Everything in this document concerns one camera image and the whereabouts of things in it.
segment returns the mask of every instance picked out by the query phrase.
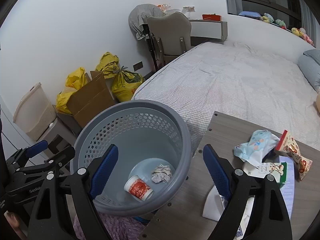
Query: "mattress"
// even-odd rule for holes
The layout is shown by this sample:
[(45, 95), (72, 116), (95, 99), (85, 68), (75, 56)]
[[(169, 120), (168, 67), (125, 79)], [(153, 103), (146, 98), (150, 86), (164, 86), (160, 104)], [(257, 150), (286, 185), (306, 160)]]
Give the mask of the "mattress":
[(317, 93), (299, 67), (241, 43), (203, 43), (181, 55), (135, 92), (172, 107), (186, 122), (195, 152), (214, 111), (282, 133), (320, 150)]

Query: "gray wood board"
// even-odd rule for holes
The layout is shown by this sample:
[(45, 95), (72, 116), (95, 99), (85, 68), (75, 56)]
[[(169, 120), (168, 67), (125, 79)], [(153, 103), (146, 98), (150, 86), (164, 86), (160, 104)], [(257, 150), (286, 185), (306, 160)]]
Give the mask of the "gray wood board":
[[(171, 205), (165, 205), (158, 210), (139, 239), (207, 240), (217, 222), (202, 217), (204, 202), (213, 181), (199, 150), (210, 143), (220, 157), (228, 159), (234, 168), (241, 168), (243, 162), (233, 155), (234, 146), (249, 141), (255, 130), (264, 129), (259, 125), (215, 112), (192, 159), (189, 179), (170, 201)], [(291, 215), (293, 240), (298, 240), (304, 234), (320, 209), (320, 153), (301, 142), (297, 143), (302, 156), (313, 160), (313, 163), (303, 181), (295, 182)]]

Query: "yellow plastic bag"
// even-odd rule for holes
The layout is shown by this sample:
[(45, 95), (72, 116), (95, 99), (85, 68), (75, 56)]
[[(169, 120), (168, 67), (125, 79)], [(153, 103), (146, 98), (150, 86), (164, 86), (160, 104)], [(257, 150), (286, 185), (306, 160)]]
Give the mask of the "yellow plastic bag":
[(110, 52), (106, 52), (100, 59), (100, 63), (96, 66), (96, 71), (102, 71), (105, 79), (116, 76), (114, 71), (119, 70), (118, 67), (119, 58), (116, 55), (112, 55)]
[(78, 68), (76, 71), (70, 73), (66, 79), (64, 90), (57, 95), (56, 108), (66, 114), (71, 114), (67, 108), (67, 102), (70, 97), (86, 83), (87, 79), (84, 76), (85, 69), (83, 67)]
[(122, 67), (116, 74), (115, 80), (112, 83), (112, 93), (120, 102), (131, 100), (134, 92), (144, 82), (143, 76), (138, 73), (132, 73), (125, 70), (127, 67)]

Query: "paper cup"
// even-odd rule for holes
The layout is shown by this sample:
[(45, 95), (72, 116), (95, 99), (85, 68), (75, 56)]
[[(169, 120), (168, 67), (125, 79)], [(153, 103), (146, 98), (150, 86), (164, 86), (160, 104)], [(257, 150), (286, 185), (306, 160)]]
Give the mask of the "paper cup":
[(132, 176), (124, 185), (124, 190), (129, 192), (136, 198), (145, 201), (153, 194), (153, 189), (150, 188), (139, 176)]

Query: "silver screw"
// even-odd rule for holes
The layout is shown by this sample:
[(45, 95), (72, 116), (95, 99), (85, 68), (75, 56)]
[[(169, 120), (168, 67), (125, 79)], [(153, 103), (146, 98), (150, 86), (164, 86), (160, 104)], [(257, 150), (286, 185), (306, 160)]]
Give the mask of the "silver screw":
[(243, 171), (241, 169), (236, 169), (235, 170), (235, 174), (238, 176), (242, 176), (243, 175)]
[(53, 179), (53, 177), (54, 177), (54, 174), (53, 173), (49, 173), (48, 175), (47, 175), (47, 179)]
[(270, 181), (273, 181), (273, 180), (275, 180), (275, 177), (272, 176), (271, 174), (268, 174), (267, 175), (267, 179), (270, 180)]
[(79, 174), (79, 175), (85, 174), (86, 171), (87, 171), (87, 170), (86, 170), (85, 168), (80, 168), (80, 169), (78, 170), (78, 174)]

